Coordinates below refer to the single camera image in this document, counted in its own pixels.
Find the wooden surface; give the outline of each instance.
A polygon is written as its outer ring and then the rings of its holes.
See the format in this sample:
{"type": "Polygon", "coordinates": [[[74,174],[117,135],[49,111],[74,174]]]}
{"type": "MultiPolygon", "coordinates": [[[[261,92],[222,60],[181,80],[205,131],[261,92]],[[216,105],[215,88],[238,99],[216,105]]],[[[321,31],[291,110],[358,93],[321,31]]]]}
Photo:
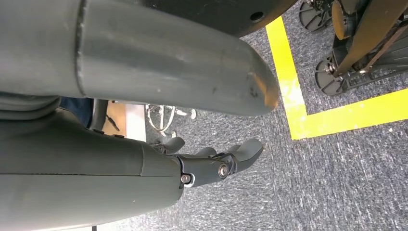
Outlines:
{"type": "Polygon", "coordinates": [[[103,126],[103,131],[107,135],[123,135],[126,136],[126,109],[125,105],[122,103],[112,103],[109,101],[108,110],[106,113],[110,118],[112,118],[120,131],[117,131],[114,126],[106,118],[105,125],[103,126]]]}

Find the metal bolt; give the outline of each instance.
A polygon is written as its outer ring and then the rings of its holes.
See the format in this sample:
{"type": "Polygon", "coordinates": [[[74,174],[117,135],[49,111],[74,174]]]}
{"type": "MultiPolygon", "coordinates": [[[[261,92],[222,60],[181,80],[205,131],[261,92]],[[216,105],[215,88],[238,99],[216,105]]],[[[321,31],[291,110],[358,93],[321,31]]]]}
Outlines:
{"type": "Polygon", "coordinates": [[[305,0],[305,2],[309,5],[309,6],[312,6],[313,5],[313,0],[305,0]]]}
{"type": "Polygon", "coordinates": [[[333,74],[336,71],[336,67],[333,64],[327,64],[324,71],[326,71],[327,74],[333,74]]]}
{"type": "Polygon", "coordinates": [[[221,164],[218,169],[218,175],[221,178],[225,178],[228,175],[228,166],[226,164],[221,164]]]}
{"type": "Polygon", "coordinates": [[[181,182],[188,184],[191,181],[191,176],[189,175],[181,175],[181,182]]]}

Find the screw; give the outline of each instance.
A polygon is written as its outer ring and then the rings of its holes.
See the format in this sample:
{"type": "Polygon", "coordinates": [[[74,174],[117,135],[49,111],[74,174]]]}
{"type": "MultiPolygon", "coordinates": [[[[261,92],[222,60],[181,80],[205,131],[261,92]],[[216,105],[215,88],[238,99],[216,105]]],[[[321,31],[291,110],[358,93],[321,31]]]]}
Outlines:
{"type": "Polygon", "coordinates": [[[221,178],[225,178],[228,175],[228,166],[226,164],[221,164],[218,169],[218,175],[221,178]]]}
{"type": "Polygon", "coordinates": [[[327,74],[333,74],[336,71],[336,67],[334,67],[333,64],[327,64],[324,71],[326,71],[327,74]]]}
{"type": "Polygon", "coordinates": [[[191,181],[191,176],[189,175],[181,175],[181,182],[188,184],[191,181]]]}

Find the gray cylindrical tube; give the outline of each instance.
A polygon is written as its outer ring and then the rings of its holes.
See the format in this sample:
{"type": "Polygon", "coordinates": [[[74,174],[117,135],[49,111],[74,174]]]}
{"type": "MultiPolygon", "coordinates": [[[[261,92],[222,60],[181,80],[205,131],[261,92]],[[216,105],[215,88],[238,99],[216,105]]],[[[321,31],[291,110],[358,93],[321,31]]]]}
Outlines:
{"type": "Polygon", "coordinates": [[[130,1],[89,0],[83,13],[77,66],[88,97],[244,116],[277,104],[268,65],[235,37],[130,1]]]}

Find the black metal frame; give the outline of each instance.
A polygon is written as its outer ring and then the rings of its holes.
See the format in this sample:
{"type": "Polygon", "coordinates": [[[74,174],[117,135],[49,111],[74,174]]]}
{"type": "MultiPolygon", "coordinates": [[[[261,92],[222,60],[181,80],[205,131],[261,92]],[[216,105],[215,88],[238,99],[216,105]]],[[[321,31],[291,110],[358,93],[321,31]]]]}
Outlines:
{"type": "MultiPolygon", "coordinates": [[[[344,25],[351,17],[358,21],[355,28],[344,27],[352,36],[342,40],[335,36],[330,57],[316,67],[315,80],[323,93],[337,95],[408,72],[407,0],[396,0],[390,5],[380,0],[336,0],[334,3],[343,4],[340,10],[344,14],[344,25]]],[[[335,28],[343,23],[336,20],[338,18],[333,18],[335,28]]]]}

